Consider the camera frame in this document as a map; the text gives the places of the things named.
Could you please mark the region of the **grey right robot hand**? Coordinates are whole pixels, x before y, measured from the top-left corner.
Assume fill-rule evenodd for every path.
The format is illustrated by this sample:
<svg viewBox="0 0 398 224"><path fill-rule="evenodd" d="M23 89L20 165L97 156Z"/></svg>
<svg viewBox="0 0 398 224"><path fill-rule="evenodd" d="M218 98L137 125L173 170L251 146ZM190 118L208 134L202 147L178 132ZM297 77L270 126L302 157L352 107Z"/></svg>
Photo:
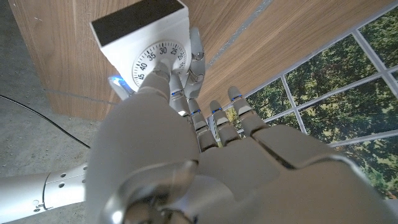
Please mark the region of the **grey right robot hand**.
<svg viewBox="0 0 398 224"><path fill-rule="evenodd" d="M158 62L172 66L180 77L182 89L188 99L198 98L205 79L205 51L198 28L189 31L190 46L184 47L176 40L160 40L146 47L132 64L131 81L122 75L108 78L111 88L120 99L133 95Z"/></svg>

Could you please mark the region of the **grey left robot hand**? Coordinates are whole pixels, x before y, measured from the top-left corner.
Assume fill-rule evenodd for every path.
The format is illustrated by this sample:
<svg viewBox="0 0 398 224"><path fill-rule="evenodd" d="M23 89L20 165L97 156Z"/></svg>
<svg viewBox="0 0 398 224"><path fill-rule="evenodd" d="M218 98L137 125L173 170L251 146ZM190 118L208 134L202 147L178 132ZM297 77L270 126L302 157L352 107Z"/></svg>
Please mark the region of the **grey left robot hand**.
<svg viewBox="0 0 398 224"><path fill-rule="evenodd" d="M103 121L86 171L88 223L396 223L359 168L300 131L243 111L201 146L158 63Z"/></svg>

